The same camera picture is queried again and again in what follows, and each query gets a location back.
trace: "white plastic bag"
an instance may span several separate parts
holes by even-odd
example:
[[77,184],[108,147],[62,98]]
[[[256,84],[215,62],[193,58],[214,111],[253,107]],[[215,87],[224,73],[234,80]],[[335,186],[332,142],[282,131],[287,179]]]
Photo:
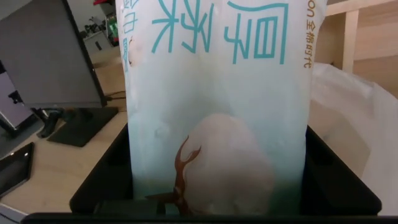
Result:
[[297,213],[326,0],[118,0],[134,198]]
[[379,85],[317,63],[310,126],[398,215],[398,100]]

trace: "brown illustration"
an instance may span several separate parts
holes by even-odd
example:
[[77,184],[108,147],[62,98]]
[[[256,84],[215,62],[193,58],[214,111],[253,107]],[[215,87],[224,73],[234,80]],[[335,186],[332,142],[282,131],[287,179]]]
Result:
[[189,164],[191,161],[193,161],[200,153],[201,147],[196,150],[191,152],[189,155],[188,159],[186,161],[181,160],[181,151],[182,148],[184,147],[185,143],[188,141],[189,136],[186,138],[186,140],[182,143],[180,146],[180,149],[177,152],[177,155],[175,156],[174,160],[174,167],[175,171],[177,172],[177,175],[175,177],[175,184],[174,184],[174,190],[171,193],[165,193],[165,194],[158,194],[158,195],[151,195],[147,196],[146,198],[151,199],[151,200],[157,200],[161,204],[166,204],[166,203],[173,203],[175,206],[178,208],[180,215],[192,215],[191,210],[189,209],[187,201],[184,199],[184,192],[185,192],[185,180],[183,176],[183,171],[184,168],[187,164]]

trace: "tissue package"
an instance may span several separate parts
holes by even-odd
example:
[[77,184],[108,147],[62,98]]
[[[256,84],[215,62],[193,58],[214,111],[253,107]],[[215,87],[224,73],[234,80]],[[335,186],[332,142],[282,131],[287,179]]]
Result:
[[116,9],[134,198],[181,215],[297,213],[326,0]]

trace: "red object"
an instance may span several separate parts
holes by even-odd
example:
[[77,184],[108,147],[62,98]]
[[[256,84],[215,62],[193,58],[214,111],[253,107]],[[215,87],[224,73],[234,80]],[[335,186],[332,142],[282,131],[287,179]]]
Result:
[[94,5],[102,4],[102,3],[107,3],[108,0],[94,0]]

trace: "computer monitor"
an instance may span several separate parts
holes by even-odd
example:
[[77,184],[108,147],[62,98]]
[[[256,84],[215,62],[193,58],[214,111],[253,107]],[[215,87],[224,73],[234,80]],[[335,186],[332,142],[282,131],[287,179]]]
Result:
[[0,60],[29,108],[82,110],[50,141],[84,146],[116,113],[106,106],[66,0],[33,0],[0,21]]

